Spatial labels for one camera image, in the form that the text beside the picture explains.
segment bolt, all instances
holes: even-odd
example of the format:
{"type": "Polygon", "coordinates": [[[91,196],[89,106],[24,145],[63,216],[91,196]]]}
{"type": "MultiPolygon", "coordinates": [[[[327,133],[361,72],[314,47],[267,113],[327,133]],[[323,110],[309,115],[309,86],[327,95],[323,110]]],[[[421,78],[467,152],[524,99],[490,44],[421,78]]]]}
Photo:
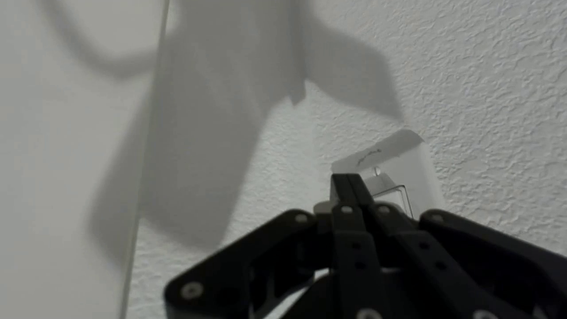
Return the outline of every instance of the bolt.
{"type": "Polygon", "coordinates": [[[359,310],[357,319],[384,319],[384,315],[375,308],[362,308],[359,310]]]}
{"type": "Polygon", "coordinates": [[[306,214],[297,214],[297,221],[298,223],[307,223],[307,216],[306,214]]]}
{"type": "Polygon", "coordinates": [[[495,313],[490,312],[490,310],[479,308],[479,310],[474,313],[474,319],[499,319],[499,315],[495,315],[495,313]]]}
{"type": "Polygon", "coordinates": [[[182,289],[182,296],[185,299],[201,297],[203,292],[205,292],[205,287],[201,281],[190,281],[190,283],[183,285],[183,289],[182,289]]]}
{"type": "Polygon", "coordinates": [[[352,205],[343,205],[343,207],[341,207],[341,212],[345,212],[345,214],[353,214],[355,209],[353,209],[352,205]]]}

